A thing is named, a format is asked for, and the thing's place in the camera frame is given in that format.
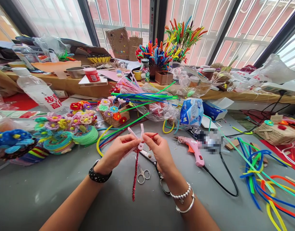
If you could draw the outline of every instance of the hot glue gun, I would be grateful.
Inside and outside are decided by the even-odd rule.
[[[188,145],[189,149],[188,152],[194,153],[195,156],[195,164],[198,167],[203,167],[205,165],[202,155],[200,154],[199,148],[201,147],[201,143],[195,140],[192,140],[187,137],[183,136],[173,136],[175,139],[177,139],[180,143],[184,143]]]

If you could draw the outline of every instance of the scissors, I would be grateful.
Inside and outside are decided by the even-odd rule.
[[[149,172],[149,170],[142,170],[142,168],[141,168],[141,166],[138,164],[138,167],[139,167],[139,170],[140,170],[140,174],[138,175],[138,177],[137,177],[137,181],[138,181],[138,183],[139,184],[143,184],[144,182],[145,182],[145,180],[149,180],[150,178],[151,178],[151,173]],[[142,182],[140,182],[139,181],[139,176],[142,176],[143,177],[143,181]]]
[[[162,186],[162,181],[164,180],[164,178],[163,178],[163,176],[161,175],[161,173],[159,172],[159,170],[158,170],[158,168],[157,168],[157,161],[156,161],[155,157],[153,157],[150,153],[148,153],[148,152],[145,151],[145,150],[141,150],[141,151],[140,151],[140,154],[143,155],[146,159],[148,159],[149,161],[151,161],[151,162],[154,164],[154,166],[155,166],[155,168],[156,168],[156,171],[157,171],[157,173],[158,173],[158,176],[159,176],[159,178],[160,178],[160,186],[161,186],[163,192],[164,192],[166,195],[170,195],[170,191],[166,191],[166,190],[163,188],[163,186]]]

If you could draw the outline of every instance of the black bracelet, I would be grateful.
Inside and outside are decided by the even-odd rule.
[[[108,175],[102,175],[102,174],[100,174],[100,173],[96,173],[95,171],[94,171],[94,167],[95,167],[95,165],[97,164],[97,162],[98,162],[99,160],[97,160],[96,162],[95,162],[95,164],[91,167],[91,169],[89,170],[89,177],[90,177],[90,179],[92,180],[92,181],[95,181],[95,182],[97,182],[97,183],[105,183],[109,178],[110,178],[110,176],[111,176],[111,174],[112,174],[112,171],[108,174]]]

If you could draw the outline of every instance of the black cable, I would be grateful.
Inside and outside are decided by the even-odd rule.
[[[285,92],[286,92],[285,90],[280,90],[280,97],[279,97],[278,101],[276,101],[275,103],[272,103],[272,104],[268,105],[267,107],[265,107],[265,108],[261,111],[262,116],[264,116],[264,117],[263,117],[263,118],[259,118],[259,119],[261,119],[261,121],[260,121],[259,123],[257,123],[252,129],[250,129],[249,131],[244,131],[244,132],[237,133],[237,134],[234,134],[234,135],[226,135],[226,137],[232,137],[232,136],[237,136],[237,135],[242,135],[242,134],[245,134],[245,133],[248,133],[248,132],[252,132],[252,131],[253,131],[255,128],[257,128],[257,127],[258,127],[258,126],[259,126],[264,120],[269,119],[268,116],[270,116],[270,115],[273,114],[273,113],[277,113],[277,112],[279,112],[279,111],[281,111],[281,110],[287,108],[288,106],[290,106],[290,104],[288,104],[287,106],[281,108],[280,110],[277,110],[276,112],[273,112],[273,109],[276,107],[277,104],[280,103],[280,100],[282,99],[282,97],[283,97],[283,95],[285,94]],[[270,106],[273,105],[273,104],[274,104],[274,106],[273,106],[273,108],[271,109],[271,111],[270,111],[266,116],[263,115],[264,110],[266,110],[268,107],[270,107]]]
[[[237,185],[236,185],[236,183],[235,183],[235,181],[234,181],[234,178],[233,178],[233,176],[231,175],[231,172],[230,172],[230,170],[228,170],[228,167],[226,166],[226,164],[225,164],[225,161],[224,161],[224,159],[223,159],[223,156],[222,156],[222,154],[220,153],[220,157],[221,157],[221,160],[222,160],[222,162],[223,162],[223,164],[224,164],[224,167],[226,168],[226,171],[227,171],[227,173],[230,175],[230,178],[231,178],[231,180],[232,180],[232,182],[233,182],[233,184],[234,184],[234,187],[235,187],[235,189],[236,189],[236,194],[232,194],[230,191],[228,191],[212,174],[211,174],[211,172],[208,170],[208,168],[204,165],[203,166],[203,168],[209,173],[209,175],[211,175],[211,177],[218,183],[218,185],[220,185],[221,186],[221,188],[223,188],[228,194],[230,194],[231,196],[233,196],[233,197],[238,197],[238,195],[239,195],[239,190],[238,190],[238,187],[237,187]]]

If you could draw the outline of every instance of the silver bracelet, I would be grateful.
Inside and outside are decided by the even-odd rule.
[[[186,196],[189,195],[190,190],[191,190],[191,186],[190,186],[190,184],[189,184],[188,182],[187,182],[187,184],[188,184],[189,187],[188,187],[187,192],[185,192],[184,194],[182,194],[182,195],[178,195],[178,196],[175,196],[175,195],[173,195],[172,193],[170,193],[171,197],[173,197],[173,199],[179,200],[179,202],[180,202],[181,204],[184,203],[184,198],[186,198]]]
[[[189,206],[189,208],[187,208],[185,211],[181,211],[177,206],[176,206],[176,211],[179,212],[179,213],[187,213],[189,212],[189,210],[192,208],[193,204],[194,204],[194,200],[195,200],[195,195],[194,195],[194,191],[192,189],[192,202],[191,202],[191,205]]]

